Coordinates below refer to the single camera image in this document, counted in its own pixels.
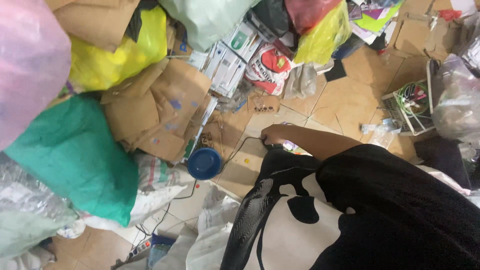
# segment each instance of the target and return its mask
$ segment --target red and white bag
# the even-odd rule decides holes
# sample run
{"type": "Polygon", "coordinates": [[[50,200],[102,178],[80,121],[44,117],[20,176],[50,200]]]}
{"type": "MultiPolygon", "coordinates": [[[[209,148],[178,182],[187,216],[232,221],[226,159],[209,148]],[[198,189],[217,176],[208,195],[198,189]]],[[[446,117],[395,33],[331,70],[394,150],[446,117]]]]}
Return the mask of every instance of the red and white bag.
{"type": "Polygon", "coordinates": [[[275,46],[265,43],[248,62],[245,78],[263,88],[268,94],[278,96],[282,93],[285,80],[295,66],[295,63],[275,46]]]}

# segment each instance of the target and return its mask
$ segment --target hand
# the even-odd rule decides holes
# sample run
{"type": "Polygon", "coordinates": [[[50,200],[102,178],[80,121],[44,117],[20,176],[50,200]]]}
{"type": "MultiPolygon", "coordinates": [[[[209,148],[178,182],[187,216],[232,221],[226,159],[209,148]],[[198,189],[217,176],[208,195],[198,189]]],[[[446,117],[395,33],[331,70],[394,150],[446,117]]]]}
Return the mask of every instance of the hand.
{"type": "Polygon", "coordinates": [[[274,124],[262,130],[261,138],[267,145],[283,144],[285,139],[285,130],[288,128],[284,124],[274,124]]]}

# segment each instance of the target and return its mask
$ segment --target blue plastic bowl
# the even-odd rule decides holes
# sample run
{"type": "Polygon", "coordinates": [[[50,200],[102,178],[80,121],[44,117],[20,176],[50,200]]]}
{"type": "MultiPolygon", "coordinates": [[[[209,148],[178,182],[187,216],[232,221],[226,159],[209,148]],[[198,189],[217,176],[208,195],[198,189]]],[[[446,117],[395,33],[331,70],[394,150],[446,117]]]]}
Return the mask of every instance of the blue plastic bowl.
{"type": "Polygon", "coordinates": [[[213,148],[200,148],[188,158],[188,173],[197,180],[214,178],[222,165],[220,154],[213,148]]]}

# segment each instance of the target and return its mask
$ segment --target barcode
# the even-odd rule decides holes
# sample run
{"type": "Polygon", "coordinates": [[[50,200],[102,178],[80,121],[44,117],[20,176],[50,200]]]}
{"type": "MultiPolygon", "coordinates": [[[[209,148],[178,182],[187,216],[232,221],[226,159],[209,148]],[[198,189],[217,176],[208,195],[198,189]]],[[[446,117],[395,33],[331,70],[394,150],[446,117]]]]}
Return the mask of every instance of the barcode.
{"type": "Polygon", "coordinates": [[[222,65],[224,65],[224,66],[230,67],[231,64],[232,63],[228,62],[226,59],[222,60],[222,65]]]}

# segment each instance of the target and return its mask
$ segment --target person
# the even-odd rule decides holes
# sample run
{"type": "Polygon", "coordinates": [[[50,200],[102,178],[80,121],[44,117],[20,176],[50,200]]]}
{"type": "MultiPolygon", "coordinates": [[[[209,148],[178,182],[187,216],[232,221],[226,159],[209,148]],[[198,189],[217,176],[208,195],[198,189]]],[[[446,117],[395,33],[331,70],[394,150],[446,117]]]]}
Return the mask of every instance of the person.
{"type": "Polygon", "coordinates": [[[480,209],[386,149],[276,124],[221,270],[480,269],[480,209]]]}

